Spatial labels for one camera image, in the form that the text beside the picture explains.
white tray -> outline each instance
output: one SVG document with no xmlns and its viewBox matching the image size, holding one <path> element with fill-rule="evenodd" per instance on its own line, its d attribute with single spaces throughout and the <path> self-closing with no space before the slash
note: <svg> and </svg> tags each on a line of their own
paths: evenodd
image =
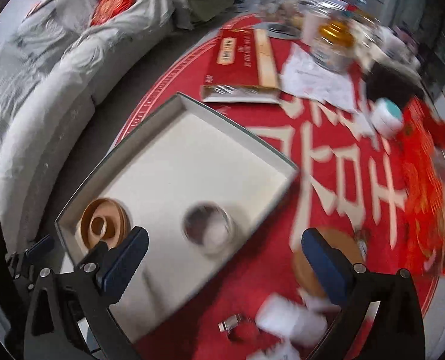
<svg viewBox="0 0 445 360">
<path fill-rule="evenodd" d="M 273 210 L 296 165 L 230 119 L 176 94 L 117 145 L 74 193 L 56 220 L 78 263 L 87 253 L 78 230 L 91 200 L 119 201 L 130 225 L 149 233 L 149 251 L 111 311 L 132 341 L 175 312 L 223 266 Z M 232 217 L 236 242 L 207 257 L 182 234 L 197 202 Z"/>
</svg>

red cushion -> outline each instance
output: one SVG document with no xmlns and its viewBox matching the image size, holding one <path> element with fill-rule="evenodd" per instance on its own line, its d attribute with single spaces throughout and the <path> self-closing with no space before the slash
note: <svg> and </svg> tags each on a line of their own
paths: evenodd
<svg viewBox="0 0 445 360">
<path fill-rule="evenodd" d="M 129 9 L 134 3 L 135 0 L 100 0 L 92 15 L 91 26 L 104 24 L 112 17 Z"/>
</svg>

metal screw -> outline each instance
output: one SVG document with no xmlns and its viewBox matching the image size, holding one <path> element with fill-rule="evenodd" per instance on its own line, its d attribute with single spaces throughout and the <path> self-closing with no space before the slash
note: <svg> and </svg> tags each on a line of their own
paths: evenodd
<svg viewBox="0 0 445 360">
<path fill-rule="evenodd" d="M 49 268 L 42 268 L 41 272 L 39 273 L 39 275 L 41 276 L 41 278 L 45 278 L 46 276 L 48 276 L 50 274 L 50 269 Z"/>
<path fill-rule="evenodd" d="M 405 279 L 409 279 L 410 278 L 410 273 L 407 269 L 403 268 L 399 271 L 399 274 L 405 278 Z"/>
<path fill-rule="evenodd" d="M 367 269 L 364 264 L 357 263 L 354 264 L 354 270 L 359 274 L 363 274 Z"/>
<path fill-rule="evenodd" d="M 94 271 L 94 269 L 96 269 L 98 266 L 93 263 L 90 262 L 89 264 L 84 265 L 84 272 L 86 272 L 87 274 L 91 273 Z"/>
</svg>

round table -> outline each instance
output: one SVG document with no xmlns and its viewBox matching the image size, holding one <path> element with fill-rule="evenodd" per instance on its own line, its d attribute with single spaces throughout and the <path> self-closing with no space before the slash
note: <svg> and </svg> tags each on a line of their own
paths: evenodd
<svg viewBox="0 0 445 360">
<path fill-rule="evenodd" d="M 254 15 L 245 15 L 224 27 L 247 28 L 258 22 Z M 200 99 L 214 43 L 211 39 L 199 45 L 168 69 L 134 109 L 117 143 L 174 93 Z M 271 39 L 271 45 L 280 72 L 291 42 Z M 358 99 L 360 75 L 358 71 L 350 75 Z M 280 105 L 211 106 L 290 157 L 301 174 L 282 204 L 235 257 L 194 298 L 138 341 L 147 360 L 245 359 L 273 345 L 277 339 L 265 333 L 255 342 L 235 345 L 219 332 L 218 323 L 238 313 L 254 317 L 272 292 L 301 301 L 291 268 L 291 248 L 297 247 L 308 227 L 334 227 L 351 236 L 354 228 L 364 227 L 369 234 L 367 267 L 382 273 L 395 273 L 400 267 L 405 192 L 397 146 L 379 137 L 380 150 L 375 151 L 370 140 L 358 134 L 349 114 L 285 93 Z M 436 283 L 416 283 L 423 314 Z M 361 347 L 363 336 L 356 339 L 354 351 Z"/>
</svg>

floor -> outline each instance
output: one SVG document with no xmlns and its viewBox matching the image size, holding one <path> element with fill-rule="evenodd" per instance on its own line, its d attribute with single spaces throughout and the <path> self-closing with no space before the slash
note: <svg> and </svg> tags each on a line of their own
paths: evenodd
<svg viewBox="0 0 445 360">
<path fill-rule="evenodd" d="M 140 99 L 179 57 L 236 15 L 238 13 L 230 9 L 196 26 L 193 31 L 173 33 L 143 56 L 97 107 L 62 167 L 39 227 L 38 238 L 51 234 L 57 240 L 55 250 L 43 262 L 45 266 L 55 271 L 61 268 L 63 250 L 54 221 L 79 185 L 106 155 Z"/>
</svg>

